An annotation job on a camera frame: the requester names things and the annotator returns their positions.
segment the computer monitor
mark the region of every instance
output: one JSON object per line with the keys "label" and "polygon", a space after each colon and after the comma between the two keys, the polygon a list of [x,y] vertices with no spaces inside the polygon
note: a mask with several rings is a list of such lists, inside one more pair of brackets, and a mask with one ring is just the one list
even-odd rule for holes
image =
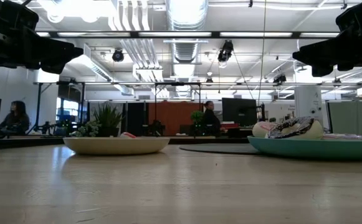
{"label": "computer monitor", "polygon": [[240,126],[251,126],[257,122],[257,103],[255,100],[223,98],[222,117]]}

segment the black mat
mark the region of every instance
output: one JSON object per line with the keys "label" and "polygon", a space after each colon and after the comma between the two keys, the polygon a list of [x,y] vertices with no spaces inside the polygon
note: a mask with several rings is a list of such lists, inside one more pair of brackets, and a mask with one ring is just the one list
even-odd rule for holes
{"label": "black mat", "polygon": [[179,147],[182,150],[194,152],[213,152],[226,154],[260,154],[250,144],[194,144]]}

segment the person sitting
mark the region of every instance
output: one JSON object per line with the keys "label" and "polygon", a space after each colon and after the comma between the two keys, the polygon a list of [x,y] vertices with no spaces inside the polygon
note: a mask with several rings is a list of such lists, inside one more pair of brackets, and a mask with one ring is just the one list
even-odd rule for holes
{"label": "person sitting", "polygon": [[202,118],[202,124],[205,125],[208,135],[221,135],[221,122],[219,122],[219,119],[214,114],[214,103],[207,101],[204,107],[206,110]]}
{"label": "person sitting", "polygon": [[26,105],[23,101],[13,101],[11,112],[0,124],[0,129],[5,129],[16,134],[25,134],[30,127],[30,119],[26,113]]}

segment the round plate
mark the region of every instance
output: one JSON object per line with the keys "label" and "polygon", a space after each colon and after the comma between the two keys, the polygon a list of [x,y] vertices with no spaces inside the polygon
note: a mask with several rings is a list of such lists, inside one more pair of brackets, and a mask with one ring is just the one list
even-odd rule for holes
{"label": "round plate", "polygon": [[362,160],[362,140],[248,138],[250,144],[266,154],[302,159]]}
{"label": "round plate", "polygon": [[158,152],[169,138],[63,138],[64,144],[77,154],[135,155]]}

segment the silver duct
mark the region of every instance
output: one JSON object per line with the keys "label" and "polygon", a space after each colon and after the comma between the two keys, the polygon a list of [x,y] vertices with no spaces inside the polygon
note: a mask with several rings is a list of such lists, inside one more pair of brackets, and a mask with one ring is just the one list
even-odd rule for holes
{"label": "silver duct", "polygon": [[[208,0],[166,0],[167,20],[169,30],[195,31],[202,30],[207,17]],[[199,44],[176,43],[172,44],[174,73],[179,77],[192,77],[196,62]]]}

